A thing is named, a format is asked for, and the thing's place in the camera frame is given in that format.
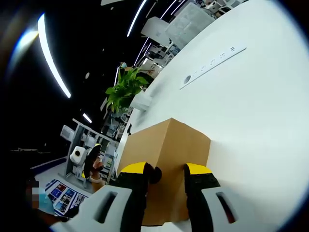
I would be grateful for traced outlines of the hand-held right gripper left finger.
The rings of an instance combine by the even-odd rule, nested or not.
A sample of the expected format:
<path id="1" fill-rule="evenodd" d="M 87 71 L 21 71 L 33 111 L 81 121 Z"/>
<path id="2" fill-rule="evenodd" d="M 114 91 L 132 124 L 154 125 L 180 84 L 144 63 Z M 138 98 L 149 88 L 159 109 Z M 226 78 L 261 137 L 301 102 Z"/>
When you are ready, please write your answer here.
<path id="1" fill-rule="evenodd" d="M 128 165 L 112 185 L 104 185 L 79 206 L 67 222 L 51 225 L 53 232 L 139 232 L 149 185 L 149 164 Z"/>

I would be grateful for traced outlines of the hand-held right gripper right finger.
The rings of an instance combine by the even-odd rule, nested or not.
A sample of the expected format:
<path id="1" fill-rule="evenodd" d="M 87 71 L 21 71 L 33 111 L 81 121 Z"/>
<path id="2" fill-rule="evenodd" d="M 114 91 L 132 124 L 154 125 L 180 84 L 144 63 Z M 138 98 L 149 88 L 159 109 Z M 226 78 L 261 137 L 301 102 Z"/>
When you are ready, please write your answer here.
<path id="1" fill-rule="evenodd" d="M 262 231 L 262 224 L 248 201 L 221 186 L 207 167 L 186 163 L 184 186 L 193 232 Z"/>

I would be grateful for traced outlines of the person's left hand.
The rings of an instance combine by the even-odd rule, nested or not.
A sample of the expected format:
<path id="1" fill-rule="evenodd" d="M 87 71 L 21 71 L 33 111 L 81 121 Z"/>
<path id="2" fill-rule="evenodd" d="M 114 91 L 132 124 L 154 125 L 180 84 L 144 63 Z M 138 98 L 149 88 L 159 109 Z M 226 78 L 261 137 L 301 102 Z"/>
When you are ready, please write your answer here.
<path id="1" fill-rule="evenodd" d="M 103 163 L 99 157 L 95 159 L 95 161 L 92 164 L 92 168 L 90 171 L 90 177 L 97 180 L 100 179 L 100 170 L 103 168 Z"/>

